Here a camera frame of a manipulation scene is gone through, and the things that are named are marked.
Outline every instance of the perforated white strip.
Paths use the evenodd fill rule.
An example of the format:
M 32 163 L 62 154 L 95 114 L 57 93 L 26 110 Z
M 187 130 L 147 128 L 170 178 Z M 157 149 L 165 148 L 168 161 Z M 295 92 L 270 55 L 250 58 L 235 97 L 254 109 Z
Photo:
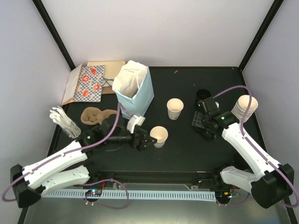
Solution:
M 86 189 L 61 189 L 52 191 L 43 197 L 55 198 L 84 198 Z M 206 191 L 156 191 L 156 190 L 128 190 L 129 199 L 142 200 L 185 200 L 215 202 L 215 192 Z M 87 198 L 126 199 L 124 190 L 103 190 L 102 195 Z

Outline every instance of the gray floor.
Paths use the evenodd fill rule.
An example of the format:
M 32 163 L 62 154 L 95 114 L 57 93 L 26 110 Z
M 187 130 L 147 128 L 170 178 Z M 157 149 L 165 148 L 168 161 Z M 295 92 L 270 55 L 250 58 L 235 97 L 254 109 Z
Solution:
M 234 198 L 237 203 L 246 193 Z M 101 200 L 121 206 L 123 200 Z M 285 208 L 261 208 L 253 198 L 242 206 L 195 201 L 132 200 L 123 210 L 85 205 L 81 199 L 43 198 L 31 206 L 25 224 L 289 224 Z

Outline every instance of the white wall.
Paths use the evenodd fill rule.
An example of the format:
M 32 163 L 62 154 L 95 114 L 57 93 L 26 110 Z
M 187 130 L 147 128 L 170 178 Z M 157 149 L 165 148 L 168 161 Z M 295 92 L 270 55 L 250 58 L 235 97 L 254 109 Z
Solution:
M 49 109 L 61 103 L 70 69 L 31 0 L 0 1 L 0 31 L 2 194 L 13 165 L 46 156 L 55 128 Z M 16 202 L 0 202 L 1 223 L 17 223 L 20 212 Z
M 43 0 L 74 63 L 239 66 L 273 0 Z
M 271 155 L 295 170 L 299 190 L 299 1 L 286 0 L 244 70 Z M 299 218 L 299 209 L 294 209 Z

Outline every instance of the blue and white checkered pattern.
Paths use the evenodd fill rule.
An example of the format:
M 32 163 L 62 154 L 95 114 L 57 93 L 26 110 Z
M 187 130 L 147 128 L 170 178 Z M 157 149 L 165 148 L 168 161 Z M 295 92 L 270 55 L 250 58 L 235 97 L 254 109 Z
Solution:
M 91 72 L 91 69 L 96 70 L 95 75 Z M 104 65 L 81 68 L 73 102 L 101 102 L 104 70 Z

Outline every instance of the light blue paper bag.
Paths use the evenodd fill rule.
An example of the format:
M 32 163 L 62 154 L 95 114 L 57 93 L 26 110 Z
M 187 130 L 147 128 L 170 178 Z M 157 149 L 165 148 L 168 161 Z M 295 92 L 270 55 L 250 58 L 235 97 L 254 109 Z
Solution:
M 114 79 L 112 89 L 118 102 L 126 109 L 122 110 L 122 116 L 127 119 L 133 114 L 144 116 L 154 98 L 149 68 L 134 61 L 129 61 L 121 68 Z

